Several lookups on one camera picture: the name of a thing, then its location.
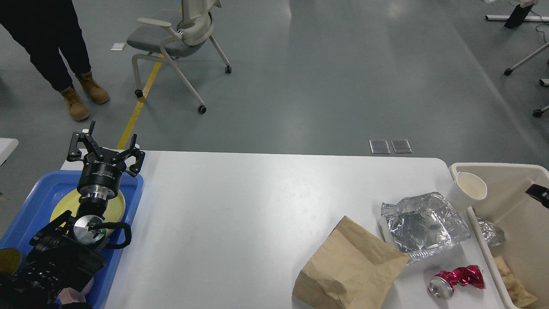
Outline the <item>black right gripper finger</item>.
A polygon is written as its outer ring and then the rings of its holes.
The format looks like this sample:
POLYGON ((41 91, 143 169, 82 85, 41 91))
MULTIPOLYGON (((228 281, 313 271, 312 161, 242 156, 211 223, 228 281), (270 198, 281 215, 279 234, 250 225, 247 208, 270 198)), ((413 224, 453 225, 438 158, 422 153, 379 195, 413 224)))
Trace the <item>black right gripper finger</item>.
POLYGON ((525 193, 531 198, 539 201, 546 209, 549 209, 549 188, 538 184, 529 186, 525 193))

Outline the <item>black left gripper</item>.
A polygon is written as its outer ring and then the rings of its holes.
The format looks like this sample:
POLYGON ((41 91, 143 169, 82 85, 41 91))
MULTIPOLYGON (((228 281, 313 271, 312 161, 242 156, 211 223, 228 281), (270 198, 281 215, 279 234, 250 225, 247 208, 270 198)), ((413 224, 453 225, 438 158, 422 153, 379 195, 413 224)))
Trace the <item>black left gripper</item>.
POLYGON ((136 177, 142 169, 145 152, 137 144, 137 134, 130 139, 130 146, 121 153, 113 149, 102 149, 92 137, 96 122, 91 121, 88 129, 73 132, 67 152, 67 162, 83 162, 77 191, 81 196, 102 192, 102 199, 118 196, 122 172, 136 177), (125 161, 133 157, 135 162, 126 167, 125 161))

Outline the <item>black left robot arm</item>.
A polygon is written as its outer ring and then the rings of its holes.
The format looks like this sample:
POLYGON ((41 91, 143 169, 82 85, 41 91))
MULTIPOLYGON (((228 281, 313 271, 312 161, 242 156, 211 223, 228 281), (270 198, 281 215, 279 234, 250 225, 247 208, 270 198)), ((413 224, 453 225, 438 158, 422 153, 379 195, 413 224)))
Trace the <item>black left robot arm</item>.
POLYGON ((121 250, 132 240, 131 225, 109 222, 105 212, 118 196, 122 175, 136 177, 145 152, 133 134, 129 148, 117 151, 101 147, 87 130, 71 136, 66 160, 83 164, 76 186, 80 194, 75 213, 66 210, 29 240, 26 266, 1 276, 3 309, 49 309, 65 288, 82 290, 104 268, 102 250, 121 250))

